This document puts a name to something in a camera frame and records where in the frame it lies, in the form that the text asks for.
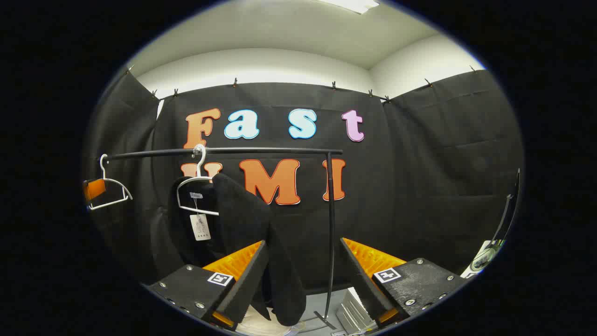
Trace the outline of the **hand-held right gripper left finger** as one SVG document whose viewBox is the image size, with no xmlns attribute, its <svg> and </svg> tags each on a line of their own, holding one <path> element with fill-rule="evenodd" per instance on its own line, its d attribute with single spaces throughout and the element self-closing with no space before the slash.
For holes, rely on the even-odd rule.
<svg viewBox="0 0 597 336">
<path fill-rule="evenodd" d="M 261 240 L 207 266 L 184 265 L 145 289 L 191 319 L 235 330 L 268 261 L 267 244 Z"/>
</svg>

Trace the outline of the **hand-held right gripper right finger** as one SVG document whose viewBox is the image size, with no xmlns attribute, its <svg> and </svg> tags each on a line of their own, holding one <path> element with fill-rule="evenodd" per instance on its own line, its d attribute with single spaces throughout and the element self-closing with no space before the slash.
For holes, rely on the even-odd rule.
<svg viewBox="0 0 597 336">
<path fill-rule="evenodd" d="M 340 246 L 350 283 L 380 328 L 424 314 L 470 281 L 424 258 L 404 261 L 348 238 Z"/>
</svg>

